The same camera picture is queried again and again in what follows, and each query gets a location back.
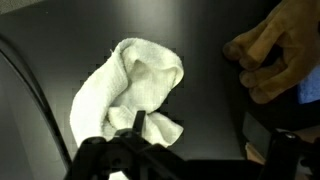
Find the black cable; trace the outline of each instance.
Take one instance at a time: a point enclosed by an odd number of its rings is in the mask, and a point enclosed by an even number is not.
[[[23,58],[20,56],[20,54],[8,43],[8,41],[5,41],[4,38],[0,37],[0,43],[3,43],[6,47],[8,47],[11,52],[16,56],[15,58],[18,59],[18,61],[23,65],[23,68],[26,70],[27,75],[30,77],[32,84],[35,87],[35,90],[32,88],[30,83],[27,81],[25,76],[19,71],[17,66],[10,60],[10,58],[0,49],[0,54],[4,57],[5,62],[12,68],[14,73],[17,75],[17,77],[20,79],[20,81],[23,83],[24,87],[29,91],[31,94],[33,100],[36,102],[39,110],[41,111],[41,114],[43,115],[49,130],[51,134],[53,135],[53,139],[57,145],[58,151],[62,157],[62,161],[65,165],[66,170],[68,171],[71,167],[71,157],[68,153],[68,149],[66,147],[66,144],[62,138],[61,132],[59,130],[58,124],[54,118],[54,115],[52,113],[52,110],[49,106],[49,103],[44,95],[44,92],[42,91],[42,88],[40,87],[37,79],[35,78],[34,74],[32,73],[30,67],[27,65],[27,63],[23,60]]]

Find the gloved hand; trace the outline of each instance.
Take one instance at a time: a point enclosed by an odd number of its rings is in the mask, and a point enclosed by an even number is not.
[[[227,43],[227,59],[245,68],[241,83],[251,98],[265,104],[303,80],[320,61],[320,0],[282,0],[254,29]],[[283,56],[261,67],[273,45]]]

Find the glove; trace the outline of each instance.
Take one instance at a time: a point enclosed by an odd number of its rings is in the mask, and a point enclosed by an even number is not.
[[[223,47],[245,69],[240,82],[254,102],[265,104],[303,80],[320,61],[320,0],[282,0],[268,17]],[[273,45],[283,55],[260,67]]]

